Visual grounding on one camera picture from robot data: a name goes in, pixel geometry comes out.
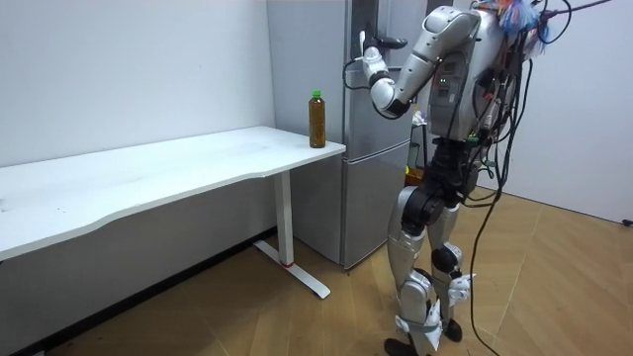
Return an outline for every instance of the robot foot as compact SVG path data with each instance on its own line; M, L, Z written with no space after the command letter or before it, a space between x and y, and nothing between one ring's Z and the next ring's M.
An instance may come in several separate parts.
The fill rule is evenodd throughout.
M389 356L418 356L412 344L405 344L396 339L385 340L385 352Z
M446 330L444 330L444 335L448 337L449 340L453 342L462 341L462 326L460 326L457 321L451 319L448 321L448 326L446 326Z

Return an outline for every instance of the desk foot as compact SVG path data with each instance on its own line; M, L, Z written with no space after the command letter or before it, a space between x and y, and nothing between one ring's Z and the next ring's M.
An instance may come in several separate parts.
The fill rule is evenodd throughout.
M264 241L257 241L254 245L267 254L268 257L279 263L286 271L290 272L293 276L297 277L298 280L302 281L306 286L308 286L308 288L313 290L319 298L325 299L325 297L329 296L329 288L319 282L318 279L311 276L308 272L304 271L303 268L297 266L297 264L292 264L290 267L284 267L279 261L279 252L271 245Z

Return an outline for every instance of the refrigerator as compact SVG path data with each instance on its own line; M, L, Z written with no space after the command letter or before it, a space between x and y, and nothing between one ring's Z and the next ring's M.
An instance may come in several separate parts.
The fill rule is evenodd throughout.
M358 33L405 38L385 53L394 79L417 40L426 13L420 0L268 1L275 125L308 134L308 101L320 90L325 138L344 154L291 171L294 236L345 269L387 239L394 202L405 183L412 112L387 120L368 90L343 87L343 64L360 55ZM360 63L345 73L366 85Z

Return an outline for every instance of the plastic bottle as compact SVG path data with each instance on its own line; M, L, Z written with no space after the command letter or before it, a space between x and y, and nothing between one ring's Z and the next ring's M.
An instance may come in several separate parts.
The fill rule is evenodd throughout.
M313 97L308 104L310 114L310 147L325 147L325 102L320 97L320 90L313 90Z

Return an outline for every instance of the desk top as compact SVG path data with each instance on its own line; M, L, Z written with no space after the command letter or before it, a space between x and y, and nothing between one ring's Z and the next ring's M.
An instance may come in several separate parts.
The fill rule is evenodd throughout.
M116 219L345 151L256 127L0 168L0 261Z

